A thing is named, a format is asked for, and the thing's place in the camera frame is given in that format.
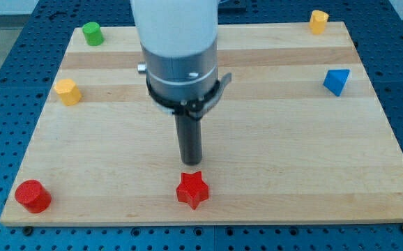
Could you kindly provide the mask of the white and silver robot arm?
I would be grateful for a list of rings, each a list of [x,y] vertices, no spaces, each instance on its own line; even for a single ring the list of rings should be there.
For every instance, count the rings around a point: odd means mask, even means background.
[[[172,101],[208,93],[218,78],[218,0],[132,0],[151,90]]]

